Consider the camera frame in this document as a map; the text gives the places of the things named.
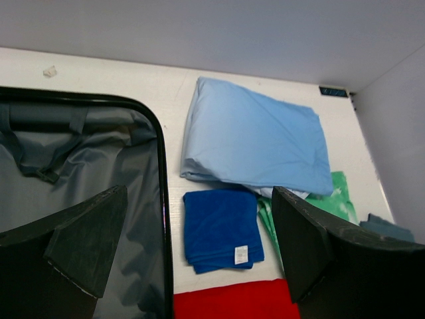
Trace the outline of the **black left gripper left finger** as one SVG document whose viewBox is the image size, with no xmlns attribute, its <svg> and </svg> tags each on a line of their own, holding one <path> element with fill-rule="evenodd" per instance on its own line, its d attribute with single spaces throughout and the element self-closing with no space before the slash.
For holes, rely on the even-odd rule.
<svg viewBox="0 0 425 319">
<path fill-rule="evenodd" d="M 1 234 L 2 318 L 92 318 L 128 207 L 124 185 Z"/>
</svg>

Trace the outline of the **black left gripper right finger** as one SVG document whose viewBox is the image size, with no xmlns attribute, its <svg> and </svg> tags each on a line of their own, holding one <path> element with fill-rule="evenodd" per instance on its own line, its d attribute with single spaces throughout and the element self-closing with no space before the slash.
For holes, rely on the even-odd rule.
<svg viewBox="0 0 425 319">
<path fill-rule="evenodd" d="M 424 246 L 321 210 L 284 187 L 272 216 L 302 318 L 423 318 Z"/>
</svg>

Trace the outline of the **slate blue garment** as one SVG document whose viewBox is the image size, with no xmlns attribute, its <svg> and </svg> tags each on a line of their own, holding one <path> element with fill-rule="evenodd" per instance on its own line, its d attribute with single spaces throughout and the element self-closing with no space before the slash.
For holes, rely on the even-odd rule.
<svg viewBox="0 0 425 319">
<path fill-rule="evenodd" d="M 369 213 L 366 221 L 361 221 L 359 225 L 362 228 L 376 232 L 380 235 L 393 237 L 401 241 L 415 242 L 414 235 L 410 230 L 395 225 L 379 216 Z"/>
</svg>

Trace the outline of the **green white tie-dye shirt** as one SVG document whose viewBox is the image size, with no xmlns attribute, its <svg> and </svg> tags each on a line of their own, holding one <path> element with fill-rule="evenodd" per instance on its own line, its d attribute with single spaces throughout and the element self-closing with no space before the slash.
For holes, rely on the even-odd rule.
<svg viewBox="0 0 425 319">
<path fill-rule="evenodd" d="M 305 200 L 313 206 L 336 217 L 357 224 L 357 214 L 349 198 L 349 189 L 345 174 L 342 171 L 334 171 L 331 173 L 331 177 L 333 182 L 333 193 L 330 196 L 309 194 Z M 281 260 L 278 238 L 272 217 L 272 200 L 267 197 L 259 196 L 257 198 L 257 204 L 258 216 L 269 235 L 277 257 Z"/>
</svg>

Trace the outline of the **red cloth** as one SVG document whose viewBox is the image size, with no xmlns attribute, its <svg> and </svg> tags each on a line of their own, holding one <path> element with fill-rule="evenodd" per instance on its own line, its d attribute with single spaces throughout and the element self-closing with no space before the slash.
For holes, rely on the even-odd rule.
<svg viewBox="0 0 425 319">
<path fill-rule="evenodd" d="M 174 296 L 175 318 L 299 318 L 284 279 L 261 280 Z"/>
</svg>

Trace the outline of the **royal blue towel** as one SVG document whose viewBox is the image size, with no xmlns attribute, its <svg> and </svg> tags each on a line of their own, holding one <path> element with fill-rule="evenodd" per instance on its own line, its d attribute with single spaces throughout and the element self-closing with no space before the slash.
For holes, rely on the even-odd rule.
<svg viewBox="0 0 425 319">
<path fill-rule="evenodd" d="M 256 196 L 243 189 L 187 192 L 184 249 L 196 274 L 251 269 L 264 260 Z"/>
</svg>

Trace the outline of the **light blue garment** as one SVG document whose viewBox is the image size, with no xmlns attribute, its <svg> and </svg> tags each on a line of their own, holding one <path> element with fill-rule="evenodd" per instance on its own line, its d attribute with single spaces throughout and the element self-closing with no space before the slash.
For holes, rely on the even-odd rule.
<svg viewBox="0 0 425 319">
<path fill-rule="evenodd" d="M 319 116 L 231 82 L 197 80 L 187 114 L 180 176 L 331 195 L 333 181 Z"/>
</svg>

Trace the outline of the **black open suitcase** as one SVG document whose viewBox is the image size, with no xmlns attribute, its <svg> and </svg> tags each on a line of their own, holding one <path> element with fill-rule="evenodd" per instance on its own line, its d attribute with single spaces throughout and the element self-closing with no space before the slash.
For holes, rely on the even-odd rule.
<svg viewBox="0 0 425 319">
<path fill-rule="evenodd" d="M 165 142 L 141 102 L 1 89 L 1 234 L 127 188 L 127 212 L 92 318 L 172 318 Z"/>
</svg>

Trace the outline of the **blue label sticker right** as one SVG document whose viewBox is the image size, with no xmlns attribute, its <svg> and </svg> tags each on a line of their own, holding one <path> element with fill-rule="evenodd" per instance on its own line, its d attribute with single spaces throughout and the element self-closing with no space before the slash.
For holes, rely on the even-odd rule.
<svg viewBox="0 0 425 319">
<path fill-rule="evenodd" d="M 340 98 L 348 98 L 349 94 L 346 90 L 340 89 L 340 88 L 334 88 L 334 87 L 328 87 L 328 86 L 319 86 L 319 91 L 321 95 L 324 96 L 334 96 L 334 97 L 340 97 Z"/>
</svg>

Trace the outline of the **small paper scrap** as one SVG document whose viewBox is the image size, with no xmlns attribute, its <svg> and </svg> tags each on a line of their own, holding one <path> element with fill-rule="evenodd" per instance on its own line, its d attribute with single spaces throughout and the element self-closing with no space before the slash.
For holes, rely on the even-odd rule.
<svg viewBox="0 0 425 319">
<path fill-rule="evenodd" d="M 55 66 L 50 66 L 49 68 L 43 70 L 42 74 L 46 78 L 52 78 L 57 75 L 57 70 Z"/>
</svg>

